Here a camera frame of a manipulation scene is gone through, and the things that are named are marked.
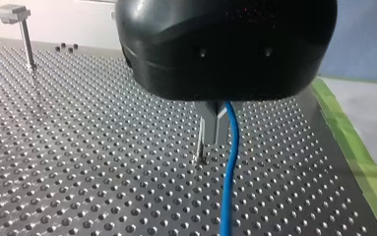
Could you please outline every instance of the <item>green tape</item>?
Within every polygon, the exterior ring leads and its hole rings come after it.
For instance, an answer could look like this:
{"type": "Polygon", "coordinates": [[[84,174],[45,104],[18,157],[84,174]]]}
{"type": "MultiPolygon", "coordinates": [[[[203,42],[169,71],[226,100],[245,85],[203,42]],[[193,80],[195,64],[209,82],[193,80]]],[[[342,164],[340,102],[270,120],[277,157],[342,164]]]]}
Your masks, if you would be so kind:
{"type": "Polygon", "coordinates": [[[363,196],[377,218],[377,165],[326,84],[317,78],[312,87],[363,196]]]}

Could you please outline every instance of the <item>black plastic housing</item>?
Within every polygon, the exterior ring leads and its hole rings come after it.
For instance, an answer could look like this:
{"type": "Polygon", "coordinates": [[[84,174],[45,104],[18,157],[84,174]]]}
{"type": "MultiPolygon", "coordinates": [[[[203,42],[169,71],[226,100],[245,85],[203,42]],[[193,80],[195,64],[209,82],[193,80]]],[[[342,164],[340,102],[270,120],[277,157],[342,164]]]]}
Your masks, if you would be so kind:
{"type": "Polygon", "coordinates": [[[118,0],[116,23],[135,80],[176,100],[264,100],[316,76],[336,0],[118,0]]]}

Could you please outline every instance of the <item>white wall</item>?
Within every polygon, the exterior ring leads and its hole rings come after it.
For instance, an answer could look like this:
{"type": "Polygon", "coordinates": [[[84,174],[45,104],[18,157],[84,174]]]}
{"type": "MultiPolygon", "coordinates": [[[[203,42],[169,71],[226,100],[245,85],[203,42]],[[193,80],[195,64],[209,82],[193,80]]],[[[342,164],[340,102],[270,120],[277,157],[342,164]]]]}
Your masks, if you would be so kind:
{"type": "MultiPolygon", "coordinates": [[[[25,5],[31,10],[28,25],[32,41],[120,48],[115,22],[111,19],[114,4],[79,0],[0,0],[0,6],[7,3],[25,5]]],[[[0,37],[20,39],[20,27],[0,21],[0,37]]]]}

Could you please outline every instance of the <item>metal post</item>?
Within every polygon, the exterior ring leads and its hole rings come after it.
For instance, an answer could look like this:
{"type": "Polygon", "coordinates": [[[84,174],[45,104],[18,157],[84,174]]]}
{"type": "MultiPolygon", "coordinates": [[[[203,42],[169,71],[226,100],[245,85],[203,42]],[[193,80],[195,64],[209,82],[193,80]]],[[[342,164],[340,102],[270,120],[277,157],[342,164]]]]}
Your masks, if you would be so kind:
{"type": "Polygon", "coordinates": [[[200,120],[200,131],[198,132],[198,144],[197,144],[197,153],[194,156],[194,160],[197,163],[204,164],[206,163],[206,158],[204,157],[204,119],[200,120]]]}
{"type": "Polygon", "coordinates": [[[35,64],[32,58],[31,39],[29,37],[28,24],[26,20],[22,20],[20,22],[20,30],[22,31],[23,44],[25,45],[26,58],[28,60],[28,67],[29,69],[34,69],[35,64]]]}

